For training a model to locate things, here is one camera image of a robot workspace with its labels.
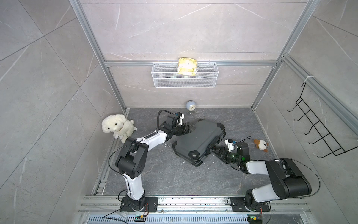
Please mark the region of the grey poker set case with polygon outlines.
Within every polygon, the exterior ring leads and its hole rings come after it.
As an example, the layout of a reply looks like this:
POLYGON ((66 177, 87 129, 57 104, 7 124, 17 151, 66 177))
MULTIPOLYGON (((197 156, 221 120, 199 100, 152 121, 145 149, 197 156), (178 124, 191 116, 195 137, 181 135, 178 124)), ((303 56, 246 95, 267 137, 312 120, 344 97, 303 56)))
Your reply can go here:
POLYGON ((199 119, 190 133, 180 136, 172 144, 172 149, 177 156, 198 167, 225 135, 225 126, 222 123, 199 119))

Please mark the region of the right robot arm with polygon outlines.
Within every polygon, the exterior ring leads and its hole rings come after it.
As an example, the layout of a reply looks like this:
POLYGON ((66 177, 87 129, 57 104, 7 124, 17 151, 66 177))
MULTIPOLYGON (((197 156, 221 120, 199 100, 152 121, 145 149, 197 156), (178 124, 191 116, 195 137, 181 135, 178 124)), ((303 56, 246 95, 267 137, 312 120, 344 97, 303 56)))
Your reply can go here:
POLYGON ((219 140, 215 139, 207 150, 213 152, 222 162, 245 174, 267 175, 270 180, 265 186, 248 189, 244 198, 229 198, 233 209, 264 211, 271 201, 314 196, 311 184, 297 166, 297 160, 252 160, 245 141, 236 142, 229 139, 225 141, 225 146, 220 147, 216 145, 218 142, 219 140))

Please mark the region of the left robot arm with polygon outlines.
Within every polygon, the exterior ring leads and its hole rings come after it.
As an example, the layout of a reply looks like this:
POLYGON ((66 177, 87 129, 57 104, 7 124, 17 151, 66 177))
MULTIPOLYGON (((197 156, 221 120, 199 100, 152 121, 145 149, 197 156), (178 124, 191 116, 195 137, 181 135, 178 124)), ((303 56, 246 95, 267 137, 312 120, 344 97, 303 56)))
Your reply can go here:
POLYGON ((120 148, 114 169, 126 182, 126 195, 123 198, 125 205, 134 211, 141 211, 144 207, 149 210, 145 203, 145 190, 142 185, 141 174, 145 168, 148 152, 158 145, 166 143, 174 135, 182 136, 191 133, 195 127, 193 124, 183 122, 185 115, 168 110, 160 110, 157 114, 155 131, 141 137, 129 137, 120 148))

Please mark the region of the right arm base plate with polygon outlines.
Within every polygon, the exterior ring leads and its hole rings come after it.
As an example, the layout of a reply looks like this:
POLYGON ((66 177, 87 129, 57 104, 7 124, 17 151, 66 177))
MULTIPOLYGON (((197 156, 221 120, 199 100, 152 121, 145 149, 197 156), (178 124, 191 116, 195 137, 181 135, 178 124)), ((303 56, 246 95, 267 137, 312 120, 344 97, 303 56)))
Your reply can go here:
POLYGON ((227 200, 233 212, 270 212, 268 202, 257 203, 253 199, 245 199, 244 197, 230 197, 227 200))

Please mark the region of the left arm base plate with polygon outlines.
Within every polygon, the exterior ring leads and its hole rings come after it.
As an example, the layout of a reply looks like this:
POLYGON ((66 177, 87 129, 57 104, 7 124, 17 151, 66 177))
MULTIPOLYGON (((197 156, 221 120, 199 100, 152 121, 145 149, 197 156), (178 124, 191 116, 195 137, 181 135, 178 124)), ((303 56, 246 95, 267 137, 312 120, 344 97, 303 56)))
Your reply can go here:
POLYGON ((135 201, 129 197, 124 197, 119 211, 135 212, 146 211, 156 212, 158 207, 158 197, 145 197, 135 201))

